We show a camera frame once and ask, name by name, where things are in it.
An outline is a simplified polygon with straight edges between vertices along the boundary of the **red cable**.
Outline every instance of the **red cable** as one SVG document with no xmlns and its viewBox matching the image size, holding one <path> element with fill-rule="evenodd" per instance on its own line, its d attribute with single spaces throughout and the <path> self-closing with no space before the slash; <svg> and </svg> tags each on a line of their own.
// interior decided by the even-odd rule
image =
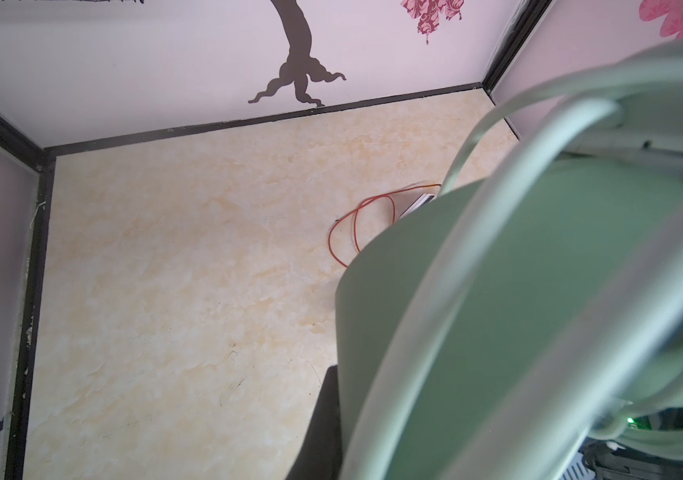
<svg viewBox="0 0 683 480">
<path fill-rule="evenodd" d="M 416 186 L 416 187 L 402 188 L 402 189 L 400 189 L 400 190 L 394 190 L 394 191 L 391 191 L 391 192 L 387 192 L 387 193 L 385 193 L 385 194 L 375 195 L 375 196 L 373 196 L 373 197 L 364 198 L 364 199 L 357 205 L 357 207 L 356 207 L 354 210 L 351 210 L 351 211 L 349 211 L 349 212 L 346 212 L 346 214 L 344 214 L 344 216 L 342 216 L 340 219 L 336 220 L 336 223 L 330 228 L 330 231 L 328 232 L 328 251 L 330 252 L 330 255 L 333 256 L 333 257 L 336 259 L 336 262 L 338 262 L 339 264 L 343 265 L 345 268 L 348 267 L 347 264 L 345 264 L 344 262 L 342 262 L 342 261 L 339 259 L 339 257 L 336 256 L 336 254 L 334 254 L 334 250 L 333 250 L 333 248 L 330 246 L 330 236 L 334 233 L 334 230 L 335 230 L 336 227 L 341 223 L 341 221 L 342 221 L 343 219 L 347 218 L 347 217 L 350 216 L 350 215 L 354 215 L 353 220 L 352 220 L 352 236 L 353 236 L 353 238 L 355 239 L 355 248 L 357 249 L 357 252 L 359 253 L 359 252 L 360 252 L 360 246 L 357 244 L 357 214 L 360 212 L 360 210 L 361 210 L 364 206 L 368 206 L 368 205 L 374 203 L 376 200 L 378 200 L 378 199 L 380 199 L 380 198 L 385 198 L 385 197 L 388 198 L 388 199 L 390 200 L 390 202 L 392 203 L 392 223 L 394 224 L 395 220 L 397 219 L 397 217 L 396 217 L 397 212 L 395 211 L 394 200 L 392 199 L 392 197 L 390 197 L 390 195 L 401 194 L 401 193 L 403 193 L 403 192 L 407 192 L 407 191 L 409 191 L 409 190 L 416 190 L 416 189 L 418 189 L 418 188 L 431 188 L 431 187 L 440 187 L 440 186 L 441 186 L 441 184 L 418 185 L 418 186 Z"/>
</svg>

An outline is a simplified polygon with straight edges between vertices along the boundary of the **floor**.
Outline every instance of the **floor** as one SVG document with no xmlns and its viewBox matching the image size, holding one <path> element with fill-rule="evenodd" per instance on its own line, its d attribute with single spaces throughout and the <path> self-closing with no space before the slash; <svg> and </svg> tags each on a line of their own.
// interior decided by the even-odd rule
<svg viewBox="0 0 683 480">
<path fill-rule="evenodd" d="M 491 107 L 465 91 L 59 158 L 25 478 L 283 478 L 336 363 L 328 229 L 439 182 Z M 498 124 L 462 182 L 515 143 Z M 348 222 L 334 235 L 351 259 Z"/>
</svg>

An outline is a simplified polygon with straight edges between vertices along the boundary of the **beige marble floor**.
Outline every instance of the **beige marble floor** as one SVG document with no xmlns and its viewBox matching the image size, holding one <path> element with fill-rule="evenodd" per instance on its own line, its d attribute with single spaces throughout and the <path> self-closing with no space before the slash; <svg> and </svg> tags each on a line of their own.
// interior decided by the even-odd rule
<svg viewBox="0 0 683 480">
<path fill-rule="evenodd" d="M 491 107 L 467 91 L 59 158 L 25 478 L 283 478 L 336 362 L 329 227 L 439 181 Z M 498 124 L 463 180 L 514 143 Z"/>
</svg>

